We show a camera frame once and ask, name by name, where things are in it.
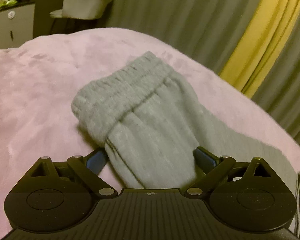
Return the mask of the grey sweatpants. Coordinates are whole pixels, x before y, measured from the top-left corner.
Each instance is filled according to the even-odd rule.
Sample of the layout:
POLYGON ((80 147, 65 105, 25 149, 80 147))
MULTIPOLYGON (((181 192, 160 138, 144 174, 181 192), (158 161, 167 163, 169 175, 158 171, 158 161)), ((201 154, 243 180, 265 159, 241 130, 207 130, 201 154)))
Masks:
POLYGON ((277 148, 216 118, 185 77, 153 53, 85 85, 71 109, 130 188, 187 189, 204 176, 193 156, 199 146, 238 161, 262 157, 296 196, 294 232, 300 237, 300 172, 277 148))

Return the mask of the pink fleece bed blanket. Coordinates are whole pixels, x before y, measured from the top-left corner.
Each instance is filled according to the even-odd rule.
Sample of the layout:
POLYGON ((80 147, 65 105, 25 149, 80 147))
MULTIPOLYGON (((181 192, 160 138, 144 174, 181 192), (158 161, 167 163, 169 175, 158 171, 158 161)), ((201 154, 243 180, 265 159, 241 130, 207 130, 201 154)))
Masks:
POLYGON ((40 36, 19 48, 0 50, 0 239, 11 230, 5 197, 40 157, 65 161, 93 150, 71 111, 76 93, 147 51, 185 76, 200 103, 217 118, 278 148, 300 172, 300 146, 273 118, 172 46, 121 28, 40 36))

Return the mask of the grey curtain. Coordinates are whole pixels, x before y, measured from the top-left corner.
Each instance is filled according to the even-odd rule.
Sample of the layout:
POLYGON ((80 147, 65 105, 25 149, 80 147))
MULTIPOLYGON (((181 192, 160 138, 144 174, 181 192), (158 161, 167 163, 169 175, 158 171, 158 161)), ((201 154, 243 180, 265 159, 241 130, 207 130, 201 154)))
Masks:
MULTIPOLYGON (((154 36, 220 74, 260 0, 114 0, 102 27, 154 36)), ((251 98, 300 145, 300 14, 251 98)))

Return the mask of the grey dresser with drawers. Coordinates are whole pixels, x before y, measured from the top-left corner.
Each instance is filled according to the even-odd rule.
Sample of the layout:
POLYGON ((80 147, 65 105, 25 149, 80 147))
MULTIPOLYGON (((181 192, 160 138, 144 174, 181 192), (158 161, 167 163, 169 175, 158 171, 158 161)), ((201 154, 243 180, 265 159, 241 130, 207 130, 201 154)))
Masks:
POLYGON ((0 49, 21 46, 37 36, 75 32, 78 27, 69 27, 69 20, 79 23, 95 21, 51 18, 50 12, 62 9, 62 6, 63 0, 17 0, 0 7, 0 49))

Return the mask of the grey upholstered chair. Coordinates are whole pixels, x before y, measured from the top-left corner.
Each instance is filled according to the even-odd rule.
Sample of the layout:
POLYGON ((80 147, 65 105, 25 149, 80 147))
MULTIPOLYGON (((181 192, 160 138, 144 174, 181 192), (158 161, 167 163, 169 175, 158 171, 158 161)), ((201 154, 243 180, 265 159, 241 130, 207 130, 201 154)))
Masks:
POLYGON ((112 0, 63 0, 62 9, 50 12, 51 18, 96 20, 102 17, 112 0))

